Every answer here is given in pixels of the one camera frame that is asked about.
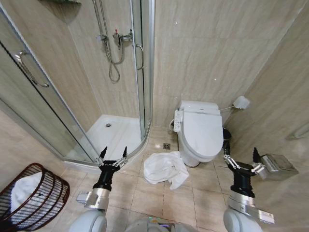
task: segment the toilet lid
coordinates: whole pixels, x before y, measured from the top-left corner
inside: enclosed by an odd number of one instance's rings
[[[203,157],[215,156],[223,144],[223,129],[220,111],[183,113],[183,133],[195,154]]]

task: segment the toilet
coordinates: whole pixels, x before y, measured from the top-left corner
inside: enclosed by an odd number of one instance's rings
[[[223,128],[218,105],[211,102],[181,101],[175,111],[174,131],[180,156],[189,167],[210,162],[223,145]]]

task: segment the wicker basket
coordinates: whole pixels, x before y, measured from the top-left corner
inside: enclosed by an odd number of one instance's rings
[[[34,192],[11,212],[11,192],[16,181],[39,172],[42,172],[42,177]],[[67,181],[38,163],[30,164],[0,193],[1,231],[34,231],[41,228],[62,210],[69,194]]]

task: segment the floor drain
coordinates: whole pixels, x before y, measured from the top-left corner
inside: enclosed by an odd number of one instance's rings
[[[163,144],[163,149],[170,150],[170,144]]]

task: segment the wall-mounted tissue holder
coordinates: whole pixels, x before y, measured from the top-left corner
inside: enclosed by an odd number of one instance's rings
[[[271,180],[285,180],[298,174],[298,170],[283,155],[266,154],[260,157],[266,167],[266,177]]]

